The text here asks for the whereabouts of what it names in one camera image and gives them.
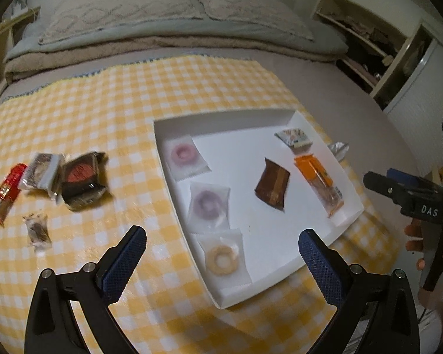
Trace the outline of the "right human hand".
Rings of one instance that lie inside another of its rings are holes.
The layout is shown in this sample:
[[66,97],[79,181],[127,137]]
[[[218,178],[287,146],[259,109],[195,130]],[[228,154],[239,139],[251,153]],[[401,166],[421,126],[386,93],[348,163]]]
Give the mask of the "right human hand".
[[[421,221],[414,219],[410,225],[405,227],[404,233],[408,237],[412,237],[412,240],[406,242],[406,251],[421,253],[424,246]],[[418,301],[426,309],[434,309],[438,304],[439,297],[429,292],[419,290]]]

